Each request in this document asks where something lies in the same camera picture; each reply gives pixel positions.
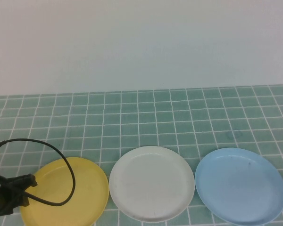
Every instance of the plate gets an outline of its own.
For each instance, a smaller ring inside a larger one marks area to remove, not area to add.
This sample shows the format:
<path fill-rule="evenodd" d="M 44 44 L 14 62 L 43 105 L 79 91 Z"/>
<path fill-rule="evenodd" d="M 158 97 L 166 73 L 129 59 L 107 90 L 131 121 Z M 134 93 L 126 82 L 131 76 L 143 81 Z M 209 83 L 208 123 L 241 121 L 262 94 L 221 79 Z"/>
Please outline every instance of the plate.
<path fill-rule="evenodd" d="M 136 148 L 114 165 L 109 179 L 112 200 L 126 215 L 145 222 L 169 220 L 184 211 L 195 190 L 189 164 L 157 146 Z"/>
<path fill-rule="evenodd" d="M 203 203 L 235 225 L 263 225 L 283 210 L 281 175 L 269 161 L 244 149 L 209 153 L 200 161 L 195 181 Z"/>
<path fill-rule="evenodd" d="M 109 186 L 103 170 L 90 160 L 67 158 L 75 174 L 75 192 L 63 206 L 48 206 L 29 199 L 20 207 L 26 226 L 90 226 L 102 214 L 108 201 Z M 65 200 L 72 188 L 72 178 L 63 159 L 53 161 L 35 173 L 38 185 L 26 191 L 52 202 Z"/>

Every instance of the yellow plate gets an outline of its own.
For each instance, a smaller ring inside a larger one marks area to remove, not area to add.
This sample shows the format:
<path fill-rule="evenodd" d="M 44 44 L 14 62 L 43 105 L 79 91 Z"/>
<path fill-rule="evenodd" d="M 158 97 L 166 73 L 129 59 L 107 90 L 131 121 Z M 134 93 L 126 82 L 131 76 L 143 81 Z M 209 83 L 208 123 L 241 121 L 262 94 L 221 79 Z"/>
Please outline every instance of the yellow plate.
<path fill-rule="evenodd" d="M 75 174 L 75 192 L 63 206 L 48 206 L 29 199 L 21 207 L 26 226 L 90 226 L 102 214 L 108 201 L 109 186 L 103 170 L 83 158 L 67 158 Z M 63 159 L 53 161 L 35 174 L 38 185 L 26 191 L 51 202 L 65 200 L 72 188 L 72 178 Z"/>

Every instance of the white wall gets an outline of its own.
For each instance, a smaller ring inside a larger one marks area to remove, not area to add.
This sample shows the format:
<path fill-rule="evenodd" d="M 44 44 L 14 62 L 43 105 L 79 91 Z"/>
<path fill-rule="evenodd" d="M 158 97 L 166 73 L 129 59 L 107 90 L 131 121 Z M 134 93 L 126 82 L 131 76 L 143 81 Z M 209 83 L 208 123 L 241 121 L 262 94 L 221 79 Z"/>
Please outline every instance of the white wall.
<path fill-rule="evenodd" d="M 283 0 L 0 0 L 0 95 L 283 83 Z"/>

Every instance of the black cable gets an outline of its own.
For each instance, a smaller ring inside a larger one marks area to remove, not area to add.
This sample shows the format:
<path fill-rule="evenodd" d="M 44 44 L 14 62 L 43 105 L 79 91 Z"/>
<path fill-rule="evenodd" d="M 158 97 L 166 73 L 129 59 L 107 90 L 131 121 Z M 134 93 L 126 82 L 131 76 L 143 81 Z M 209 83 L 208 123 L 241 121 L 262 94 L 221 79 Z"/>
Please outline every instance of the black cable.
<path fill-rule="evenodd" d="M 50 201 L 41 199 L 41 198 L 39 198 L 37 196 L 34 196 L 33 194 L 30 194 L 28 192 L 25 192 L 25 191 L 23 191 L 23 190 L 21 190 L 19 188 L 10 186 L 8 184 L 1 183 L 1 186 L 7 187 L 8 189 L 10 189 L 10 190 L 12 190 L 12 191 L 14 191 L 14 192 L 16 192 L 18 194 L 27 196 L 28 198 L 31 198 L 33 200 L 36 200 L 38 202 L 41 202 L 41 203 L 49 205 L 49 206 L 62 206 L 65 203 L 67 203 L 71 199 L 72 195 L 75 192 L 75 175 L 74 175 L 74 172 L 73 172 L 69 162 L 67 161 L 66 157 L 62 154 L 62 152 L 60 152 L 56 147 L 52 146 L 49 143 L 46 143 L 46 142 L 40 141 L 40 140 L 29 139 L 29 138 L 17 138 L 17 139 L 4 140 L 4 141 L 0 142 L 0 147 L 2 145 L 6 144 L 6 143 L 10 143 L 10 142 L 13 142 L 13 141 L 30 141 L 30 142 L 35 142 L 35 143 L 46 145 L 46 146 L 52 148 L 53 150 L 55 150 L 62 157 L 62 159 L 65 161 L 66 165 L 69 168 L 69 171 L 70 171 L 71 177 L 72 177 L 72 181 L 73 181 L 72 189 L 71 189 L 71 192 L 70 192 L 69 196 L 64 201 L 62 201 L 62 202 L 50 202 Z"/>

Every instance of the tiled floor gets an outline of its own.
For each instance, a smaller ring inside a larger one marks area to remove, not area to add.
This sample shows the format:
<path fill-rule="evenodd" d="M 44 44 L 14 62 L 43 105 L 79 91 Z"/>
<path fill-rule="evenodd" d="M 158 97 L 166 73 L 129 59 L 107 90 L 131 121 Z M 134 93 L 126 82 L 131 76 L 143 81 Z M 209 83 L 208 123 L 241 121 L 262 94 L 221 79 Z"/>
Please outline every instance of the tiled floor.
<path fill-rule="evenodd" d="M 222 147 L 263 155 L 283 177 L 283 85 L 130 92 L 0 96 L 0 141 L 45 140 L 65 156 L 96 162 L 109 176 L 115 162 L 133 148 L 159 145 L 179 153 L 192 170 Z M 34 173 L 58 159 L 52 150 L 15 142 L 0 148 L 0 174 Z M 184 226 L 225 224 L 197 193 L 187 210 L 159 224 L 135 221 L 109 199 L 96 226 Z M 283 226 L 283 214 L 274 223 Z M 2 226 L 22 226 L 18 210 Z"/>

